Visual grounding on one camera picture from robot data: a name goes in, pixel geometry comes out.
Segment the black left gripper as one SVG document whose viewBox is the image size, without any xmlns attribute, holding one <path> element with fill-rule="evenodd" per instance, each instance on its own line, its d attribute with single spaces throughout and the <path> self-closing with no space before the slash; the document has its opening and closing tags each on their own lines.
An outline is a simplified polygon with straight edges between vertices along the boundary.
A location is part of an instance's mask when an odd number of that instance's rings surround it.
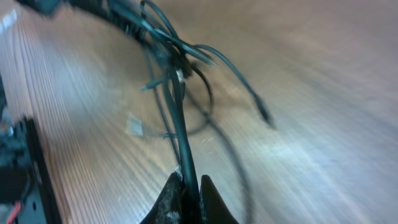
<svg viewBox="0 0 398 224">
<path fill-rule="evenodd" d="M 51 16 L 59 7 L 62 0 L 16 0 L 43 16 Z"/>
</svg>

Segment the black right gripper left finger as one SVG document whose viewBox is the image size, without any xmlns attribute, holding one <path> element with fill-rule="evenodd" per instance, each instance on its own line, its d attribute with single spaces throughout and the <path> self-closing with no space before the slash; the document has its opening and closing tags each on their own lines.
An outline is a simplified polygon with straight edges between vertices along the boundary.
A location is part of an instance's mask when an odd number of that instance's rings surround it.
<svg viewBox="0 0 398 224">
<path fill-rule="evenodd" d="M 141 224 L 180 224 L 182 218 L 182 185 L 180 176 L 173 172 Z"/>
</svg>

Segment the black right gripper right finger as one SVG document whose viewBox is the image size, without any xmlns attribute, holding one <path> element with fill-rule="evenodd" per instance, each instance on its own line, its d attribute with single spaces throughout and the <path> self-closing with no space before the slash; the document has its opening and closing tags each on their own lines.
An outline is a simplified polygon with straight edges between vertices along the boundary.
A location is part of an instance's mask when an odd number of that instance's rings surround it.
<svg viewBox="0 0 398 224">
<path fill-rule="evenodd" d="M 209 175 L 202 175 L 201 177 L 200 208 L 202 223 L 238 224 Z"/>
</svg>

